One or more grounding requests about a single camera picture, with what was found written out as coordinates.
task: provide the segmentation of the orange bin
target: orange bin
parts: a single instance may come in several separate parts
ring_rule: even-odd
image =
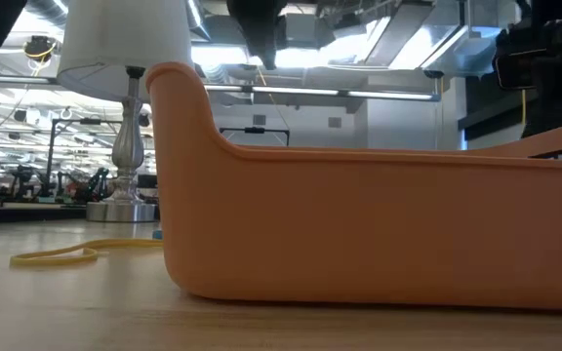
[[[155,66],[165,259],[201,296],[562,309],[562,129],[430,152],[245,147]]]

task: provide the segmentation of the desk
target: desk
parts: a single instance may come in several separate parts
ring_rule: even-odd
[[[0,350],[562,350],[562,314],[217,302],[173,284],[161,250],[11,269],[10,255],[150,238],[155,224],[0,224]]]

